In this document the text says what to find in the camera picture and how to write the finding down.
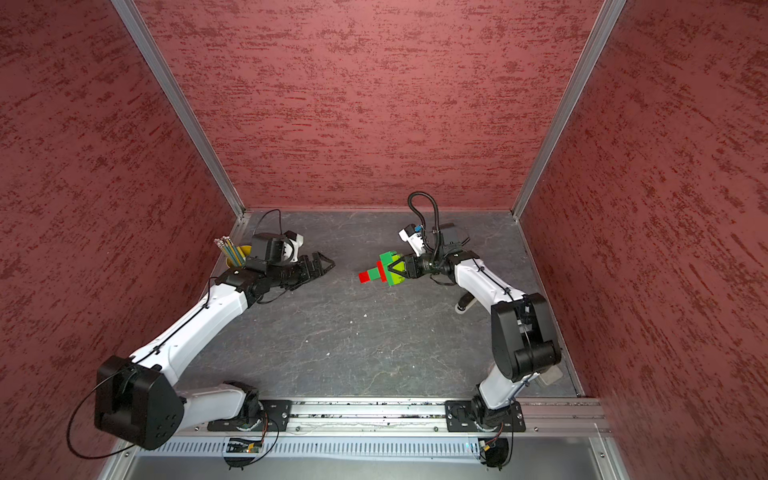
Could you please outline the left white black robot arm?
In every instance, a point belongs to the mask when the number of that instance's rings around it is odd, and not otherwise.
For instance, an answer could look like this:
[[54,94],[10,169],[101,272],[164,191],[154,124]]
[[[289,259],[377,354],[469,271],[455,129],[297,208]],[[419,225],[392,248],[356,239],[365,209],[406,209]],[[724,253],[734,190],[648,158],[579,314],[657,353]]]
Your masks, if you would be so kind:
[[320,252],[303,255],[302,235],[258,233],[247,246],[218,240],[227,268],[209,280],[203,298],[147,345],[127,358],[111,356],[97,371],[94,425],[130,444],[154,450],[177,431],[225,421],[236,429],[265,429],[269,418],[256,388],[225,381],[207,389],[179,391],[183,372],[225,326],[249,308],[329,273],[333,260]]

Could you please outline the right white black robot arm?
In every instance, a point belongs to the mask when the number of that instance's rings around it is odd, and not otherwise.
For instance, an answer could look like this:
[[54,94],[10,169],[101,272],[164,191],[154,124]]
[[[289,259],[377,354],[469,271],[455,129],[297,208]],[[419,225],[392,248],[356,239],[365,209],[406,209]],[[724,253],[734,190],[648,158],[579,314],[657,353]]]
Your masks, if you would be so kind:
[[494,366],[478,385],[468,416],[483,429],[495,429],[511,413],[517,393],[562,360],[551,310],[543,295],[514,288],[465,249],[453,224],[435,228],[433,235],[429,242],[423,226],[407,225],[399,237],[412,252],[385,268],[403,279],[444,275],[465,291],[457,311],[475,304],[488,311]]

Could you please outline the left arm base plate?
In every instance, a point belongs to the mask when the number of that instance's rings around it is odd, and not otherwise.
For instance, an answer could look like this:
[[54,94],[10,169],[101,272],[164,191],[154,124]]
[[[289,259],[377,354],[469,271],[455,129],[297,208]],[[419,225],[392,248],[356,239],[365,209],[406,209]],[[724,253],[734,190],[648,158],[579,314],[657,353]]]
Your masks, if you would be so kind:
[[264,430],[284,432],[287,429],[292,407],[293,402],[290,400],[260,400],[256,406],[238,417],[209,422],[207,430],[238,434],[258,433]]

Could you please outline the red long lego brick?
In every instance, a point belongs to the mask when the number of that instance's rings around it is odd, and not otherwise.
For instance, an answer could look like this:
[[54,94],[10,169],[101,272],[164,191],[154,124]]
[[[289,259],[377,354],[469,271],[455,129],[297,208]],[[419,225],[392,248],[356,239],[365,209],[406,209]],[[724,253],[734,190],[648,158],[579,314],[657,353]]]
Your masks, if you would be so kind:
[[386,282],[387,281],[387,277],[386,277],[386,273],[385,273],[385,270],[384,270],[383,263],[379,260],[379,261],[377,261],[376,266],[377,266],[377,270],[378,270],[378,273],[379,273],[379,278],[381,279],[382,282]]

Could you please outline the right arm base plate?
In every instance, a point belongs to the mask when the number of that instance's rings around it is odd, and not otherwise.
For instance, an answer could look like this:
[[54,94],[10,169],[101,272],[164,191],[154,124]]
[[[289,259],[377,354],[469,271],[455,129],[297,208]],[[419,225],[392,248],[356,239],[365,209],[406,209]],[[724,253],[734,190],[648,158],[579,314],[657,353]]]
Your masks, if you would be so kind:
[[449,432],[522,433],[526,425],[519,402],[506,407],[489,409],[480,397],[472,400],[452,400],[444,404]]

